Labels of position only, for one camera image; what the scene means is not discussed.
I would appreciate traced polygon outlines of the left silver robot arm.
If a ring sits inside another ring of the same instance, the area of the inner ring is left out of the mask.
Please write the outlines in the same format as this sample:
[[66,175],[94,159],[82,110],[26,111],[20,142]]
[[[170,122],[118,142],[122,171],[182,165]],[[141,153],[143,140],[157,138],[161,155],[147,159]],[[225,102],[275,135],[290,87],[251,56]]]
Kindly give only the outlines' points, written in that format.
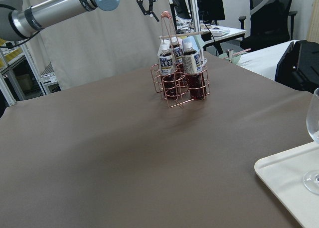
[[21,41],[66,19],[99,8],[115,10],[120,0],[47,0],[23,9],[23,0],[0,0],[0,37]]

